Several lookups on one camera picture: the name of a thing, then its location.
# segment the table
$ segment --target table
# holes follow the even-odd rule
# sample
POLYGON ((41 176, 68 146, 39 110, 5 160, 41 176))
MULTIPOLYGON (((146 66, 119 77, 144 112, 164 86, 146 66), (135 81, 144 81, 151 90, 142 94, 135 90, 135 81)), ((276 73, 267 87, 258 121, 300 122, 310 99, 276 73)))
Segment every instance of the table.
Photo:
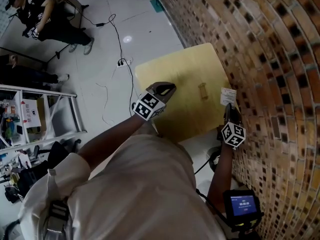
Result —
POLYGON ((211 43, 186 48, 138 65, 135 75, 141 90, 154 82, 174 83, 176 92, 154 120, 160 134, 180 142, 224 123, 221 88, 231 88, 211 43), (201 95, 201 88, 206 95, 201 95))

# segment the label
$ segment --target label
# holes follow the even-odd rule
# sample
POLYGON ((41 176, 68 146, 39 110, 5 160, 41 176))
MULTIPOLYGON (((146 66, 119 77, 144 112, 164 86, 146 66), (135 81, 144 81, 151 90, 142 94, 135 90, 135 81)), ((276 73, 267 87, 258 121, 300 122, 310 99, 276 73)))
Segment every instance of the label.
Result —
POLYGON ((220 97, 220 104, 221 105, 228 105, 231 103, 232 107, 235 107, 235 101, 237 98, 237 91, 228 88, 221 88, 221 97, 220 97))

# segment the curved brick wall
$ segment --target curved brick wall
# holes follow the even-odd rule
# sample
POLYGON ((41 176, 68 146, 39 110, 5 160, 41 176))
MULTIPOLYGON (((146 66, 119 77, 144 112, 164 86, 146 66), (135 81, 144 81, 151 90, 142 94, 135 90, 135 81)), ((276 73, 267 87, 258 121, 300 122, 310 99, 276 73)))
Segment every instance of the curved brick wall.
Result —
POLYGON ((161 0, 187 46, 213 44, 248 136, 233 173, 263 239, 320 237, 320 0, 161 0))

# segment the small display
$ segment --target small display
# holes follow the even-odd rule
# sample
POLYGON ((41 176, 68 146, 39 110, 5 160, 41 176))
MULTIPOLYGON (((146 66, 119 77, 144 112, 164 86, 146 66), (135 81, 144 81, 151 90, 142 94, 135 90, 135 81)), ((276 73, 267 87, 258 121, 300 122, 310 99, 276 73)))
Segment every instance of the small display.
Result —
POLYGON ((231 196, 230 198, 234 216, 241 216, 257 212, 253 195, 231 196))

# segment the white shoe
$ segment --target white shoe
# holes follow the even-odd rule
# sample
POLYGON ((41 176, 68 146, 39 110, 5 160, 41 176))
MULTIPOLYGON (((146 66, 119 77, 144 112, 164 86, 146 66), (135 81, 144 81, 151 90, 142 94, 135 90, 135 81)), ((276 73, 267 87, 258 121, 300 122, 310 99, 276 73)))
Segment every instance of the white shoe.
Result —
POLYGON ((75 49, 77 48, 77 44, 70 44, 70 47, 69 47, 69 53, 73 53, 75 51, 75 49))
POLYGON ((69 80, 69 74, 63 74, 61 76, 58 77, 58 82, 65 82, 65 81, 68 81, 69 80))
POLYGON ((84 55, 88 55, 91 52, 92 49, 92 45, 94 44, 95 39, 93 37, 91 37, 91 41, 90 43, 88 43, 85 47, 84 47, 84 55))

